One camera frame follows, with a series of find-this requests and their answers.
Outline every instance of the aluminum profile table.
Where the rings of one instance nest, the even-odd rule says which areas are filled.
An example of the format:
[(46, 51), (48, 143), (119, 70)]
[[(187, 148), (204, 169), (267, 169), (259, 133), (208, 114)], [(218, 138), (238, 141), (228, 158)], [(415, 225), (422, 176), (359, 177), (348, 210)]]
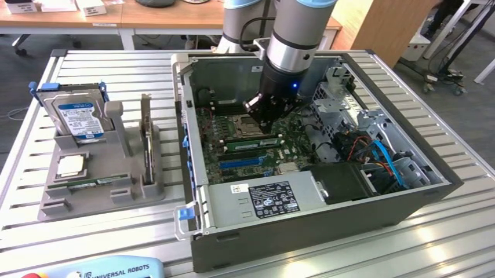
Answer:
[[(66, 57), (51, 57), (42, 83), (104, 80), (110, 98), (124, 103), (127, 126), (138, 124), (142, 93), (152, 95), (167, 197), (138, 209), (39, 222), (55, 128), (32, 102), (0, 175), (0, 276), (20, 277), (30, 270), (112, 254), (159, 258), (167, 277), (494, 276), (494, 170), (382, 60), (363, 51), (350, 54), (464, 180), (444, 200), (422, 208), (398, 226), (210, 273), (192, 272), (190, 243), (174, 236), (172, 210), (184, 203), (184, 192), (171, 52), (68, 51)], [(359, 81), (356, 92), (368, 106), (376, 105)]]

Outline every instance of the blue pcie slot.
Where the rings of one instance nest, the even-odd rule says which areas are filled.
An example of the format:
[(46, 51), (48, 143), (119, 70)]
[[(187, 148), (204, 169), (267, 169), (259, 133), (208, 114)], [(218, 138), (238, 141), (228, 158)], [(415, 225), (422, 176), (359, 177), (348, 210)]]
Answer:
[(263, 160), (260, 158), (251, 158), (251, 159), (244, 159), (244, 160), (238, 160), (238, 161), (220, 162), (220, 169), (259, 165), (262, 164), (262, 161)]

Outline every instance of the hard drive label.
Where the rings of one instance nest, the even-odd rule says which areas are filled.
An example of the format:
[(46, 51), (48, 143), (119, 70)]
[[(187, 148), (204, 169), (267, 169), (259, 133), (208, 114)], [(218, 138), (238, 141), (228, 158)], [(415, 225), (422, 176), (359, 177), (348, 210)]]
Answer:
[(288, 181), (252, 186), (250, 187), (250, 195), (258, 218), (300, 210)]
[(94, 116), (92, 103), (62, 104), (59, 109), (75, 137), (91, 139), (103, 136), (103, 127), (99, 118)]

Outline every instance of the gray floor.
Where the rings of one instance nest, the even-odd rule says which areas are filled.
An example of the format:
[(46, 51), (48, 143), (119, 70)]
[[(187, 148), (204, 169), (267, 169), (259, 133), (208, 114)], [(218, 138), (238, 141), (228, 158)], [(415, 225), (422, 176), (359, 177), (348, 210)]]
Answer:
[[(120, 50), (122, 44), (118, 36), (78, 36), (83, 43), (83, 49)], [(179, 49), (183, 41), (179, 36), (160, 36), (158, 39), (150, 39), (163, 46), (164, 49)], [(28, 57), (18, 57), (11, 49), (11, 43), (15, 36), (0, 37), (0, 168), (11, 150), (14, 140), (22, 125), (20, 121), (10, 120), (6, 117), (8, 111), (28, 106), (31, 95), (27, 85), (30, 81), (38, 81), (50, 58), (52, 49), (71, 49), (71, 39), (68, 36), (35, 35), (28, 38), (23, 48), (28, 50)], [(135, 38), (136, 49), (150, 49), (142, 45), (143, 41)], [(495, 80), (490, 76), (484, 86), (472, 82), (484, 66), (495, 58), (495, 42), (479, 34), (464, 52), (455, 61), (455, 68), (463, 71), (467, 76), (464, 85), (468, 94), (456, 97), (452, 95), (452, 88), (447, 85), (438, 86), (436, 92), (424, 95), (422, 98), (454, 128), (467, 143), (495, 166), (495, 148), (491, 139), (495, 135), (495, 98), (492, 91), (495, 89)], [(423, 67), (428, 62), (422, 60)], [(403, 65), (395, 67), (395, 71), (411, 88), (420, 92), (423, 88), (423, 78)]]

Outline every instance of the green circuit board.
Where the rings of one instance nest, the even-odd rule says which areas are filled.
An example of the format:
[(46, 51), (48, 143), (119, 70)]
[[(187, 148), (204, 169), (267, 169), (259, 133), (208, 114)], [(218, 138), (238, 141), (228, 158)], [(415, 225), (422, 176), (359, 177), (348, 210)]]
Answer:
[(202, 108), (196, 115), (210, 184), (279, 175), (282, 169), (314, 164), (300, 115), (279, 120), (271, 134), (260, 132), (248, 115), (216, 116)]

